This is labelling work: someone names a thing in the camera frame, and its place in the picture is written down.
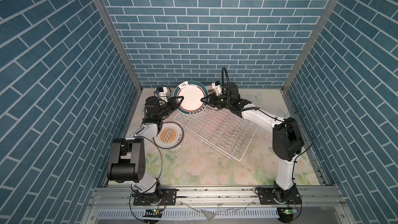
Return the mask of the large steam-logo green-red plate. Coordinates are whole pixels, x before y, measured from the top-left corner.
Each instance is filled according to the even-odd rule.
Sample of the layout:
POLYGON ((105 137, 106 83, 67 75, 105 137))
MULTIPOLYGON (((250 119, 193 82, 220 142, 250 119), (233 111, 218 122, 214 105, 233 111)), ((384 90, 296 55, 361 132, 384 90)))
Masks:
POLYGON ((196 115, 206 108, 206 105, 201 102, 201 98, 208 96, 208 92, 203 84, 189 80, 178 85, 173 96, 184 96, 178 109, 182 114, 196 115))

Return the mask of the small orange sunburst plate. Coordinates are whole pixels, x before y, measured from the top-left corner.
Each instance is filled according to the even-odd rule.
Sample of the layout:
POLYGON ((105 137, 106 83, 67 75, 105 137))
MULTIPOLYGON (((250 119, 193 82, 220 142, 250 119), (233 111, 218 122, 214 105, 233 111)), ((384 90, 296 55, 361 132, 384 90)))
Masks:
POLYGON ((173 149, 183 141, 183 138, 184 131, 178 123, 166 122, 160 133, 154 137, 154 142, 162 149, 173 149))

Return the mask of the white wire dish rack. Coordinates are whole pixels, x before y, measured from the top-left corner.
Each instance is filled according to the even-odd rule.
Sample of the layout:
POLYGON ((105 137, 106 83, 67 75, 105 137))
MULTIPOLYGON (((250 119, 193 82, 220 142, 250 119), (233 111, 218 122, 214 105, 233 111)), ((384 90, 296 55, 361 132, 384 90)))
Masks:
POLYGON ((237 161, 242 160, 258 129, 252 121, 209 107, 196 115, 179 113, 174 120, 202 142, 237 161))

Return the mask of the large red-lettered plate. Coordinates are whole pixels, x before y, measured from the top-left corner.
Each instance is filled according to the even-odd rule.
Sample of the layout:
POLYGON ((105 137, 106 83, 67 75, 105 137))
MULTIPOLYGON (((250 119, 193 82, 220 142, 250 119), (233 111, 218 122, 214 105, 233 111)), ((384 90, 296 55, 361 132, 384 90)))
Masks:
POLYGON ((215 93, 216 95, 219 95, 218 89, 217 89, 217 88, 214 88, 214 87, 206 87, 206 89, 207 89, 207 92, 208 92, 209 95, 212 94, 212 93, 215 93))

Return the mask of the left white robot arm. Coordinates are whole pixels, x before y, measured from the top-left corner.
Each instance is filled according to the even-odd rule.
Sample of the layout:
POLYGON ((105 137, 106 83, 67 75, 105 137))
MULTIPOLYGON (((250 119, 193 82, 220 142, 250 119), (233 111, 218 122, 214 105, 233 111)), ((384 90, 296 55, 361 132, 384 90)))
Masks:
POLYGON ((145 141, 152 142, 163 126, 163 120, 177 110, 183 96, 162 99, 150 96, 146 99, 141 126, 125 138, 111 143, 107 178, 118 183, 128 182, 140 194, 160 194, 159 179, 146 173, 145 141))

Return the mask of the left circuit board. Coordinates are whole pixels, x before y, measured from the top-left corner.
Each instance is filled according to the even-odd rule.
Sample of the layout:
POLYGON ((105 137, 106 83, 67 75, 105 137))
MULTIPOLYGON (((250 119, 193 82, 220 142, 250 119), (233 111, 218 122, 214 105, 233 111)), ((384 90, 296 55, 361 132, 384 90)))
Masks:
POLYGON ((163 210, 158 209, 146 209, 143 214, 144 219, 149 218, 161 218, 163 215, 163 210))

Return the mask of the circuit board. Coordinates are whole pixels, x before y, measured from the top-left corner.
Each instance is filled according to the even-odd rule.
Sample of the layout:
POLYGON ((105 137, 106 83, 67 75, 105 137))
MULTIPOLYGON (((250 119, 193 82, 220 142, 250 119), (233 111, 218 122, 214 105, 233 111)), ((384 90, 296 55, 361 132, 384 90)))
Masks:
POLYGON ((161 218, 163 215, 163 210, 158 209, 146 209, 143 214, 144 219, 149 218, 161 218))
POLYGON ((278 221, 283 224, 289 224, 294 219, 294 210, 291 207, 279 207, 277 208, 278 221))

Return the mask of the right circuit board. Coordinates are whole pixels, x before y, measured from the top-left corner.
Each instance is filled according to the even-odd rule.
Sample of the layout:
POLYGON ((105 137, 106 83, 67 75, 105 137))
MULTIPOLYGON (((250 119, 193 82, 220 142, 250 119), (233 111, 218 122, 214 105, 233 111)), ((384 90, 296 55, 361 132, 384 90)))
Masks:
POLYGON ((289 224, 294 219, 294 210, 291 207, 279 207, 277 208, 278 221, 283 224, 289 224))

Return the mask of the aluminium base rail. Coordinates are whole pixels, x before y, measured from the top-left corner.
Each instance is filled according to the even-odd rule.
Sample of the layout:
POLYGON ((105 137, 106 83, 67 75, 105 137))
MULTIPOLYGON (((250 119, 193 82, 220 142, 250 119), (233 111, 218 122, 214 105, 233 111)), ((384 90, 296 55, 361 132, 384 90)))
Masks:
POLYGON ((290 224, 352 224, 354 218, 335 186, 300 186, 289 203, 279 204, 271 187, 166 186, 160 204, 140 206, 128 186, 97 188, 84 224, 281 224, 277 208, 291 207, 290 224), (146 209, 163 210, 144 219, 146 209))

